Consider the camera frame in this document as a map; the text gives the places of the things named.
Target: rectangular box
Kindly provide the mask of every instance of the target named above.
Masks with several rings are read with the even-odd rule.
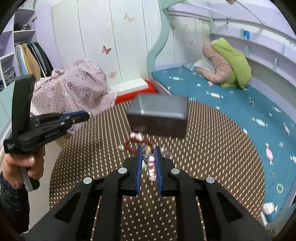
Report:
[[[139,94],[127,108],[132,132],[184,138],[188,124],[188,97]]]

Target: pink polka dot fabric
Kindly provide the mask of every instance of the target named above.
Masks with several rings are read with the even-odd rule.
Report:
[[[31,113],[43,115],[84,110],[95,116],[115,104],[117,93],[108,93],[107,89],[103,70],[90,61],[79,60],[67,70],[54,69],[50,77],[35,83]],[[73,125],[71,132],[82,125]]]

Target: metal screw head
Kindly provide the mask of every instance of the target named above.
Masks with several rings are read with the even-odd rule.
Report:
[[[180,170],[178,168],[173,168],[171,171],[170,171],[172,174],[179,174],[180,173]]]
[[[121,168],[118,169],[118,172],[119,172],[120,174],[125,174],[127,171],[128,171],[128,170],[127,170],[125,167],[121,167]]]
[[[210,184],[215,182],[215,178],[213,178],[213,177],[207,177],[205,180],[207,183],[210,183]]]
[[[84,184],[90,184],[92,182],[92,178],[91,177],[86,177],[83,179],[83,183]]]

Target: folded clothes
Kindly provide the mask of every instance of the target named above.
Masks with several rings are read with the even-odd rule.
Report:
[[[0,92],[1,92],[2,90],[4,90],[4,85],[3,85],[2,80],[0,80]]]
[[[15,68],[13,66],[9,67],[3,73],[3,76],[4,76],[6,86],[9,86],[13,81],[15,81],[15,78],[16,78]]]
[[[28,23],[24,25],[20,25],[20,23],[15,23],[13,26],[13,31],[20,31],[20,30],[31,30],[31,26]]]

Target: red bracelet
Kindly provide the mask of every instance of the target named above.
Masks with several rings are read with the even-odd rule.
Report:
[[[142,141],[139,141],[139,140],[137,140],[136,138],[130,138],[130,139],[126,139],[126,141],[125,141],[125,143],[124,143],[124,148],[127,150],[127,151],[129,151],[129,152],[131,152],[131,153],[133,153],[133,154],[136,154],[137,153],[137,150],[135,150],[135,149],[133,149],[133,148],[131,148],[131,147],[129,147],[128,146],[128,143],[129,142],[135,142],[135,143],[144,143],[144,144],[147,144],[147,145],[149,145],[150,147],[151,147],[151,149],[153,149],[153,145],[154,145],[154,143],[153,142],[151,142],[151,141],[148,141],[148,140],[142,140]]]

